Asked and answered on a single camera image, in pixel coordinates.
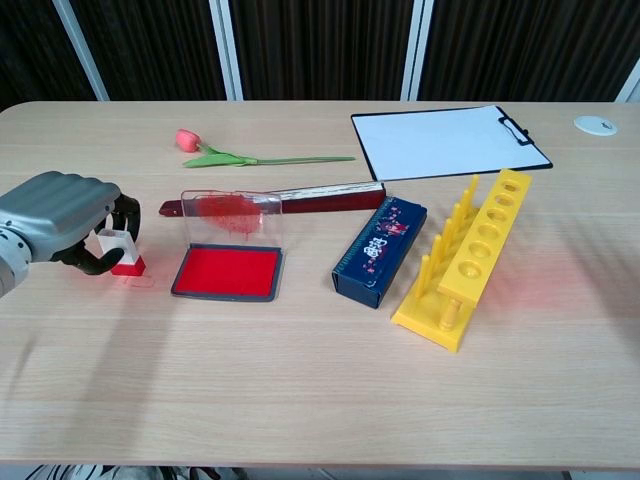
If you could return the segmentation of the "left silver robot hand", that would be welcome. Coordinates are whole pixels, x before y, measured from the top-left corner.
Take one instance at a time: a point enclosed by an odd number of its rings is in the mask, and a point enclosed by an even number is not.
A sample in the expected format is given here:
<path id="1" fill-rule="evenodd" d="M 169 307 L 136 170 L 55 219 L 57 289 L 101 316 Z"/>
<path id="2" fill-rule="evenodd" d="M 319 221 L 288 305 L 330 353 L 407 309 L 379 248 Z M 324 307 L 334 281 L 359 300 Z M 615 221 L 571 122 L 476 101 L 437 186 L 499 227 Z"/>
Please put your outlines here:
<path id="1" fill-rule="evenodd" d="M 27 242 L 30 264 L 60 261 L 88 275 L 109 271 L 123 251 L 114 249 L 97 258 L 85 247 L 85 239 L 103 228 L 107 217 L 115 229 L 138 237 L 140 204 L 111 182 L 49 171 L 0 195 L 0 228 Z"/>

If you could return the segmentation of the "white and red stamp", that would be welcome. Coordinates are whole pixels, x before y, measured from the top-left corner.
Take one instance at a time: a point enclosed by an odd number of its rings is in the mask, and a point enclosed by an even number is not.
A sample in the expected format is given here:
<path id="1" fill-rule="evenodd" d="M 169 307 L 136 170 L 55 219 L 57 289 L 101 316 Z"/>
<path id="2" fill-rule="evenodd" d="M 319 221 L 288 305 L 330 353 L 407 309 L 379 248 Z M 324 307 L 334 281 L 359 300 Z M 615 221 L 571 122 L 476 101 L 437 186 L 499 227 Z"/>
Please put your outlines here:
<path id="1" fill-rule="evenodd" d="M 97 238 L 104 254 L 114 249 L 123 251 L 121 259 L 110 269 L 112 275 L 131 277 L 143 275 L 146 265 L 128 231 L 103 228 L 98 232 Z"/>

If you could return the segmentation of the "pink artificial tulip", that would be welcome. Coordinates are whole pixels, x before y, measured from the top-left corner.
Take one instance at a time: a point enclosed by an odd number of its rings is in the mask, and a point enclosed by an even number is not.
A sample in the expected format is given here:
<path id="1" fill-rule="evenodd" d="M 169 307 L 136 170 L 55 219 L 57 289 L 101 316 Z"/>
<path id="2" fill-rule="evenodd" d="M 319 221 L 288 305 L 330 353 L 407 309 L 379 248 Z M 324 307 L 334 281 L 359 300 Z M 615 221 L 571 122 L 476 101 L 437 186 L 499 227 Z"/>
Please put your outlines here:
<path id="1" fill-rule="evenodd" d="M 178 129 L 176 131 L 175 144 L 185 153 L 199 153 L 198 157 L 191 158 L 183 163 L 185 168 L 190 169 L 219 166 L 271 166 L 355 161 L 354 157 L 288 157 L 260 159 L 242 156 L 216 150 L 204 142 L 198 134 L 186 129 Z"/>

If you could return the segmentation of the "red ink pad case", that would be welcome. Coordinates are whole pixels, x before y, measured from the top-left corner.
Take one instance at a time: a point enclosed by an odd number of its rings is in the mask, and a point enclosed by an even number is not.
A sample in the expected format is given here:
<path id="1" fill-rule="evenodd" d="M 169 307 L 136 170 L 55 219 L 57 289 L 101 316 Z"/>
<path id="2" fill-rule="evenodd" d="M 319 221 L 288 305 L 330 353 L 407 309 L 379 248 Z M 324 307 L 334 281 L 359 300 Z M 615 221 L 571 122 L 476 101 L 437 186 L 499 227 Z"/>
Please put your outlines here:
<path id="1" fill-rule="evenodd" d="M 186 190 L 181 207 L 188 248 L 173 295 L 242 302 L 276 297 L 284 260 L 280 195 Z"/>

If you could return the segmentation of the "dark blue printed box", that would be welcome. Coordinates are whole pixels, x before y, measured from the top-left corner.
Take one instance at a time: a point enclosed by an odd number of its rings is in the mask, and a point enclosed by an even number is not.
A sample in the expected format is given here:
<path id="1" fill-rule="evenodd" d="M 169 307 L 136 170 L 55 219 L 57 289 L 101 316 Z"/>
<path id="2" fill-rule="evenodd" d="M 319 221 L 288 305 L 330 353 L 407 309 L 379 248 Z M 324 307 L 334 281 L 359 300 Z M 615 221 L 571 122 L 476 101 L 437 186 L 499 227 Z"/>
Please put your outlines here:
<path id="1" fill-rule="evenodd" d="M 337 293 L 378 308 L 427 218 L 420 204 L 387 197 L 332 271 Z"/>

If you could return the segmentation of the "black clipboard with white paper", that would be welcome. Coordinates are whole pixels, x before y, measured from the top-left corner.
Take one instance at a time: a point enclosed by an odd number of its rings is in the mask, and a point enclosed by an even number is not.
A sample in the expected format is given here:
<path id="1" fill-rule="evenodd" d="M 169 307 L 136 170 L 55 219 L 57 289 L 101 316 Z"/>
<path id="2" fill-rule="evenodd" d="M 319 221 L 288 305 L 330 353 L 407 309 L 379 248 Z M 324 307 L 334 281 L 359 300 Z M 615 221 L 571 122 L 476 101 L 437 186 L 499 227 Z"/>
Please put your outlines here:
<path id="1" fill-rule="evenodd" d="M 497 105 L 354 114 L 351 120 L 376 181 L 553 166 L 528 131 Z"/>

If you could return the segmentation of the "yellow test tube rack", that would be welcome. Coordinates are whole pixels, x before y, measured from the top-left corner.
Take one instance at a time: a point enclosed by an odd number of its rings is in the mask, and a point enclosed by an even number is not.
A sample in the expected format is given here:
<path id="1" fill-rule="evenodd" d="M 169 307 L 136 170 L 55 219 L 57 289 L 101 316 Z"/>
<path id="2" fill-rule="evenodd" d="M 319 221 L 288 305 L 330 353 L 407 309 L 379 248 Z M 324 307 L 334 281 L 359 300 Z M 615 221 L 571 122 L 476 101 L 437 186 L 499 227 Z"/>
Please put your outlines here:
<path id="1" fill-rule="evenodd" d="M 416 280 L 391 317 L 399 325 L 451 352 L 462 343 L 471 317 L 532 183 L 509 169 L 499 172 L 481 206 L 473 205 L 479 176 L 454 204 Z"/>

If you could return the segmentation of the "white round table grommet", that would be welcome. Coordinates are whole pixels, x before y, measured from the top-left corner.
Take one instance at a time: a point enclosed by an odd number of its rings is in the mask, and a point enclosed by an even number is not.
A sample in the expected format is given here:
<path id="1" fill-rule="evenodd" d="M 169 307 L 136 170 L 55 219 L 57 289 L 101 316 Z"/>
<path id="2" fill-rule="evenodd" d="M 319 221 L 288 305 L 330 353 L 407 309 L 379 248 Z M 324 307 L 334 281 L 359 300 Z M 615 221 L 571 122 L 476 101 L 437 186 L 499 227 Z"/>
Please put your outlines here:
<path id="1" fill-rule="evenodd" d="M 613 136 L 618 128 L 611 120 L 595 115 L 583 115 L 574 119 L 577 129 L 594 136 Z"/>

